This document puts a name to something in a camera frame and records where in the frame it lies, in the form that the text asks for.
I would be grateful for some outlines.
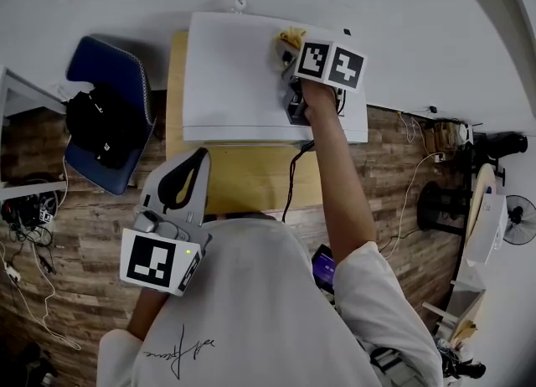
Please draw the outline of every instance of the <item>yellow object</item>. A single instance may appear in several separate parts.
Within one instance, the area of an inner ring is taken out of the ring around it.
[[[278,38],[300,50],[302,48],[302,37],[305,33],[306,30],[303,28],[289,27],[285,31],[281,31]]]
[[[199,147],[183,141],[183,86],[188,32],[173,35],[166,105],[166,159]],[[285,146],[210,146],[211,169],[206,214],[285,208],[289,166],[298,150]],[[322,203],[317,155],[300,158],[294,175],[292,208]]]

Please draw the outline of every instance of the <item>chair backrest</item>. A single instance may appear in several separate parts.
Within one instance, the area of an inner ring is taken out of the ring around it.
[[[149,126],[153,125],[147,73],[133,54],[85,36],[70,61],[67,79],[107,83],[145,116]]]

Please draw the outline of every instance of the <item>black backpack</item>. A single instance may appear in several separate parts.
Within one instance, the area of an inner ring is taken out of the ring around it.
[[[144,116],[106,84],[70,100],[66,123],[73,143],[108,168],[122,168],[146,141]]]

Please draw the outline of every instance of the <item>electric fan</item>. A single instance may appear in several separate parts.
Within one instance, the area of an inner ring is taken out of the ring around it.
[[[523,245],[536,236],[536,207],[519,195],[506,197],[508,223],[504,240],[509,244]]]

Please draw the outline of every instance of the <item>blue chair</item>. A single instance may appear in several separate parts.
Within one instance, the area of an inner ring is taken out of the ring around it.
[[[78,44],[70,61],[67,79],[110,85],[145,116],[144,132],[149,140],[155,125],[150,101],[151,88],[141,61],[133,54],[86,36]],[[121,195],[136,169],[143,148],[132,151],[123,168],[114,169],[104,167],[95,159],[94,153],[70,142],[65,149],[65,161],[92,183],[111,194]]]

